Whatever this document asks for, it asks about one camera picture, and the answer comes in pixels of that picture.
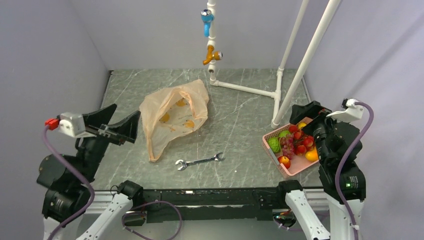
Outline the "red fake fruit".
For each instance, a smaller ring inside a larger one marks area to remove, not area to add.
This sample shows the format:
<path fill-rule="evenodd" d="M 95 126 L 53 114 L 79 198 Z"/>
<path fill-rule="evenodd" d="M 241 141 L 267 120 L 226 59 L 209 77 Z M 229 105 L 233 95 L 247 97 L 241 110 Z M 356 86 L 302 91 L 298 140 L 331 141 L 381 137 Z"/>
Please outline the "red fake fruit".
<path fill-rule="evenodd" d="M 303 156 L 307 151 L 311 151 L 315 147 L 314 137 L 305 134 L 302 129 L 298 129 L 297 125 L 291 124 L 288 130 L 293 135 L 295 155 Z"/>

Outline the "orange fake fruit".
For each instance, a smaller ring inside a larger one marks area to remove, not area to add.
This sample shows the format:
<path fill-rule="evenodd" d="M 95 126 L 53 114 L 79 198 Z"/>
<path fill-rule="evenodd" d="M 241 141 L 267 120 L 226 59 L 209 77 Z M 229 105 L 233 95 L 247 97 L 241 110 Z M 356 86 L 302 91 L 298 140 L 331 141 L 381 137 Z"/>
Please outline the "orange fake fruit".
<path fill-rule="evenodd" d="M 315 147 L 312 150 L 307 151 L 304 154 L 304 157 L 310 162 L 316 162 L 316 161 L 319 160 L 319 155 L 318 155 L 317 149 Z"/>

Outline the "green bumpy custard apple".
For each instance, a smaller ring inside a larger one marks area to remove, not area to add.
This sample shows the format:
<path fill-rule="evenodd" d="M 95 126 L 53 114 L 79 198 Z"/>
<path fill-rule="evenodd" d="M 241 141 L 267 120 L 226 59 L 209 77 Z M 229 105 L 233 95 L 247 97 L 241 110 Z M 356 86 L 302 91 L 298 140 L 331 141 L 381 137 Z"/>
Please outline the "green bumpy custard apple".
<path fill-rule="evenodd" d="M 278 137 L 270 137 L 267 140 L 267 144 L 273 153 L 279 153 L 281 151 L 280 140 Z"/>

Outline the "red yellow fake apple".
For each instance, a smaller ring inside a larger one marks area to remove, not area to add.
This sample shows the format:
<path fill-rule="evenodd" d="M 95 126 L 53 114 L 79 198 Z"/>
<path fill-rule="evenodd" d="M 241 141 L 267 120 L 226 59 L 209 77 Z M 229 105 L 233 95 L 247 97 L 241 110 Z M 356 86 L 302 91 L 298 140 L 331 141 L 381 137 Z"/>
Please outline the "red yellow fake apple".
<path fill-rule="evenodd" d="M 278 162 L 280 163 L 280 164 L 282 164 L 286 169 L 289 169 L 290 167 L 291 167 L 291 160 L 287 157 L 287 156 L 285 156 L 285 155 L 282 155 L 282 156 L 279 156 L 278 158 L 277 158 L 277 160 L 278 160 Z"/>

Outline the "orange banana-print plastic bag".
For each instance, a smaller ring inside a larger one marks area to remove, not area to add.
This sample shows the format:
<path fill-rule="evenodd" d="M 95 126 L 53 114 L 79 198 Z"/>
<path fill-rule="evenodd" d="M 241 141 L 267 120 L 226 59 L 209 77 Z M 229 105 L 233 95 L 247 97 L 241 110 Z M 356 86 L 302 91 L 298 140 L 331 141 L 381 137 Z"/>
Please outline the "orange banana-print plastic bag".
<path fill-rule="evenodd" d="M 208 119 L 209 94 L 196 79 L 147 95 L 139 110 L 150 162 L 161 157 L 173 140 L 197 131 Z"/>

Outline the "yellow fake mango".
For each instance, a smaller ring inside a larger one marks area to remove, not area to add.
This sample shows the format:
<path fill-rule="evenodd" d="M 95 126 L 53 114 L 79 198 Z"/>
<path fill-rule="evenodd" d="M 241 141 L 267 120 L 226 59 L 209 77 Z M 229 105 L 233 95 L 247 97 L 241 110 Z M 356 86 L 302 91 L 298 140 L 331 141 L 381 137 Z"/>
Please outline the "yellow fake mango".
<path fill-rule="evenodd" d="M 300 123 L 298 123 L 298 124 L 297 124 L 297 128 L 298 128 L 299 130 L 301 130 L 301 129 L 302 129 L 302 128 L 304 128 L 306 125 L 307 125 L 307 124 L 306 124 L 305 122 L 300 122 Z"/>

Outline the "green fake fruit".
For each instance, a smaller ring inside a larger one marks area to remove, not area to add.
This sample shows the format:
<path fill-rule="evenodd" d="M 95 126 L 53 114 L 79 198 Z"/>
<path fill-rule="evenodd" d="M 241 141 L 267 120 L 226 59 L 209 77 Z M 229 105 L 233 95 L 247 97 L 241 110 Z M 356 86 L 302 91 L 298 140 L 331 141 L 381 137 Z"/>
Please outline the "green fake fruit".
<path fill-rule="evenodd" d="M 285 138 L 289 134 L 290 134 L 289 130 L 283 130 L 278 134 L 278 138 Z"/>

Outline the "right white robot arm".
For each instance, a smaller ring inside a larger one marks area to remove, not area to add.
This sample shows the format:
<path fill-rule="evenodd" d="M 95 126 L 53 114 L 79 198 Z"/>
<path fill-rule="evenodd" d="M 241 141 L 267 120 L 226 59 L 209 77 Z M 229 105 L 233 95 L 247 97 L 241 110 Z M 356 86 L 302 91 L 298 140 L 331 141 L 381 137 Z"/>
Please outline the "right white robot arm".
<path fill-rule="evenodd" d="M 361 138 L 371 126 L 374 113 L 369 111 L 362 130 L 351 123 L 363 116 L 363 102 L 344 99 L 343 111 L 331 111 L 317 101 L 293 105 L 289 122 L 297 124 L 311 119 L 302 130 L 314 138 L 319 179 L 328 201 L 330 231 L 306 200 L 304 188 L 297 180 L 278 183 L 275 200 L 282 208 L 289 208 L 309 240 L 358 240 L 360 215 L 366 199 L 366 178 L 355 162 L 363 145 Z"/>

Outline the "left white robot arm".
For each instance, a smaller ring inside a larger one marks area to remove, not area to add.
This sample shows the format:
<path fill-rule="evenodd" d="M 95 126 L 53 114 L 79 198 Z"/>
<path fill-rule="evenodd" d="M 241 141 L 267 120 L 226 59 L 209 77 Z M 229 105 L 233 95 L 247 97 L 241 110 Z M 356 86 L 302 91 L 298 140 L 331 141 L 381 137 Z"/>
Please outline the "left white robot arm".
<path fill-rule="evenodd" d="M 92 182 L 109 144 L 120 146 L 136 141 L 141 113 L 135 111 L 110 124 L 116 108 L 116 104 L 111 104 L 86 114 L 64 112 L 45 122 L 45 131 L 58 130 L 75 138 L 77 153 L 60 154 L 46 135 L 42 137 L 50 150 L 40 163 L 36 180 L 46 188 L 42 206 L 44 239 L 77 239 L 77 228 L 94 201 Z"/>

